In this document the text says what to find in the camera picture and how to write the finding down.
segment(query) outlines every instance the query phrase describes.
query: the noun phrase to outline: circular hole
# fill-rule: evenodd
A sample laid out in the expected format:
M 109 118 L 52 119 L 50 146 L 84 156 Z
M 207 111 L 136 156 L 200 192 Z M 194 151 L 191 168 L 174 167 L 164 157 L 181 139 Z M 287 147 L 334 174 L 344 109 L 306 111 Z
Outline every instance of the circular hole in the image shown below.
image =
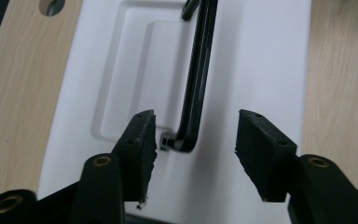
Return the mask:
M 324 160 L 319 159 L 319 158 L 315 158 L 315 157 L 309 158 L 308 162 L 314 166 L 317 166 L 317 167 L 321 167 L 321 168 L 328 167 L 328 163 Z
M 0 214 L 6 213 L 22 203 L 20 195 L 9 196 L 0 201 Z
M 64 5 L 65 0 L 40 0 L 39 11 L 44 16 L 52 17 L 60 13 Z
M 95 159 L 92 164 L 94 166 L 105 166 L 106 164 L 108 164 L 111 161 L 111 159 L 109 157 L 99 157 L 97 159 Z

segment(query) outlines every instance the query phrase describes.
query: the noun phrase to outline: white plastic tray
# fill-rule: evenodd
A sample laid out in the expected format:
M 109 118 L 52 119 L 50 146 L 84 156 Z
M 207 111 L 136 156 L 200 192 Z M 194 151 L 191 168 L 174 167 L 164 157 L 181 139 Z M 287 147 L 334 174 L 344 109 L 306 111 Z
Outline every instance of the white plastic tray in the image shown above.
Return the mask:
M 133 114 L 155 109 L 157 139 L 176 131 L 196 15 L 185 1 L 84 0 L 64 75 L 39 197 L 109 152 Z M 240 109 L 301 141 L 310 0 L 219 2 L 199 141 L 159 151 L 147 206 L 126 211 L 172 223 L 290 223 L 286 204 L 262 203 L 234 154 Z

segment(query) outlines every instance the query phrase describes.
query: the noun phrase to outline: wooden table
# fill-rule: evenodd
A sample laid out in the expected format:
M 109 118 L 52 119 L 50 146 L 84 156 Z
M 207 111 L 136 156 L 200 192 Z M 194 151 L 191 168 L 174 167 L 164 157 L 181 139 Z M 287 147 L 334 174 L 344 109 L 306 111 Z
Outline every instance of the wooden table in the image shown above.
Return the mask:
M 0 192 L 37 190 L 81 5 L 66 1 L 54 17 L 40 13 L 39 1 L 8 5 L 0 29 Z M 335 161 L 358 188 L 358 0 L 312 1 L 302 148 Z

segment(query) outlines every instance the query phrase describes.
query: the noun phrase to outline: wooden surface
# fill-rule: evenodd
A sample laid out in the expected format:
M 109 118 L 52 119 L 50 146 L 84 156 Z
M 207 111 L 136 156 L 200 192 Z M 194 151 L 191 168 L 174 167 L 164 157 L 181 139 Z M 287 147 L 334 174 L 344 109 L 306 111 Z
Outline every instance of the wooden surface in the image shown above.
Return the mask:
M 39 1 L 11 0 L 0 29 L 0 193 L 37 190 L 82 4 L 46 17 Z
M 358 0 L 313 0 L 303 154 L 333 160 L 358 188 Z

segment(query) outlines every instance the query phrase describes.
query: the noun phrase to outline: hex key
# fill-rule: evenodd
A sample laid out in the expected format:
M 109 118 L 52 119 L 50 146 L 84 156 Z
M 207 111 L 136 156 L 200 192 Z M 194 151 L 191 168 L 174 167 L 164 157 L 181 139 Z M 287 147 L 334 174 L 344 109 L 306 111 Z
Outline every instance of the hex key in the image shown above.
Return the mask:
M 185 21 L 191 19 L 191 15 L 198 5 L 200 5 L 200 10 L 188 70 L 181 122 L 177 133 L 163 133 L 161 135 L 160 147 L 164 150 L 174 149 L 181 152 L 191 152 L 199 135 L 217 0 L 188 0 L 184 6 L 182 18 Z

